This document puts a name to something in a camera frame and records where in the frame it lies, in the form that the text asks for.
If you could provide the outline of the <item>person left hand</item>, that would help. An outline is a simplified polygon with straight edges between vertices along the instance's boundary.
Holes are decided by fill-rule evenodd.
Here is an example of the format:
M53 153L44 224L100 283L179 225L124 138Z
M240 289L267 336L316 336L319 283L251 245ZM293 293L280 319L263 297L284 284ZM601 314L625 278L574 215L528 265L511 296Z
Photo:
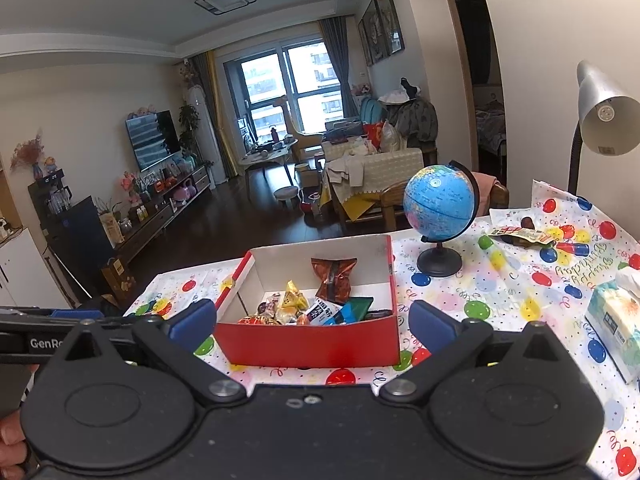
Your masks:
M21 425L21 407L37 364L1 365L1 478L23 479L29 448Z

